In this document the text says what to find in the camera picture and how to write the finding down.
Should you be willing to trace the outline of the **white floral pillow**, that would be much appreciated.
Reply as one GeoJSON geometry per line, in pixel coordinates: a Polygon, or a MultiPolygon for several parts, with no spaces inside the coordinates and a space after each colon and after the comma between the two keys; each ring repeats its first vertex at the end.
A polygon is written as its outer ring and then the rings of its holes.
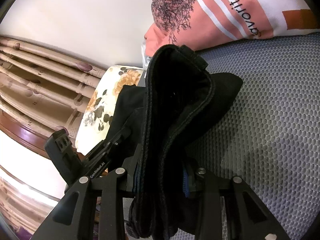
{"type": "Polygon", "coordinates": [[[138,67],[115,65],[105,72],[98,83],[81,120],[75,139],[76,150],[87,155],[106,138],[114,116],[120,91],[124,85],[138,85],[144,70],[138,67]]]}

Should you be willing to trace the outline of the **grey mesh mattress pad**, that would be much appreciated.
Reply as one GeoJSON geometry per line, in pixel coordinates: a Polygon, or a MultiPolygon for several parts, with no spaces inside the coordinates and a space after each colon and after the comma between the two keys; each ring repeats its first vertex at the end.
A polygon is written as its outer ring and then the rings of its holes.
{"type": "Polygon", "coordinates": [[[240,176],[291,239],[319,239],[319,34],[201,51],[210,73],[243,85],[201,143],[200,163],[240,176]]]}

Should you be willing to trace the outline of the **pink checkered pillow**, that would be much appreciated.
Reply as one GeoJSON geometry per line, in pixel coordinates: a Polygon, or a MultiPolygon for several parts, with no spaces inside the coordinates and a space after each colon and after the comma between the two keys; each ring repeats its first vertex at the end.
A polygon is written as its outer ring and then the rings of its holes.
{"type": "Polygon", "coordinates": [[[319,0],[152,0],[144,54],[166,44],[203,50],[224,43],[319,31],[319,0]]]}

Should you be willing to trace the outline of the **black pants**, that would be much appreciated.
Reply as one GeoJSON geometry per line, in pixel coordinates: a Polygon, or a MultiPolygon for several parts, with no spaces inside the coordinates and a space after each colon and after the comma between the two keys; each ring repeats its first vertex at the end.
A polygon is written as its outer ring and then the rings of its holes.
{"type": "Polygon", "coordinates": [[[196,145],[232,106],[243,81],[210,74],[186,46],[165,45],[152,57],[145,86],[125,85],[107,140],[129,130],[120,154],[139,154],[126,228],[135,238],[170,239],[193,213],[184,205],[183,172],[197,163],[196,145]]]}

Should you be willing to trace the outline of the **light blue striped cloth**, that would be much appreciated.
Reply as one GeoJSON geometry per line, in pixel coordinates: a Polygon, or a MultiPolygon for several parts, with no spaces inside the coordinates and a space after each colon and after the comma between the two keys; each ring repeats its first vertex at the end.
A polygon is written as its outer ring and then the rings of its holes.
{"type": "Polygon", "coordinates": [[[145,71],[147,71],[152,57],[146,54],[146,40],[143,40],[141,44],[141,54],[142,54],[142,67],[145,71]]]}

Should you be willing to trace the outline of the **beige patterned curtain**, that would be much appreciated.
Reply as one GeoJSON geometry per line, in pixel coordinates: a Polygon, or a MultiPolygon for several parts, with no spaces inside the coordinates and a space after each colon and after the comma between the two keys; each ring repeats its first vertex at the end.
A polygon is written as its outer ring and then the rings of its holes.
{"type": "Polygon", "coordinates": [[[76,139],[105,70],[32,43],[1,37],[1,110],[49,137],[66,129],[76,139]]]}

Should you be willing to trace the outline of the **brown wooden bed frame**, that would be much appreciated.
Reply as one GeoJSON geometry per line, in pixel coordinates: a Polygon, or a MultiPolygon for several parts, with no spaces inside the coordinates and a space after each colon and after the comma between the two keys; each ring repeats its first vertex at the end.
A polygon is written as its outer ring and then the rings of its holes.
{"type": "Polygon", "coordinates": [[[1,131],[20,145],[49,159],[49,156],[44,149],[47,137],[20,124],[3,110],[1,110],[1,131]]]}

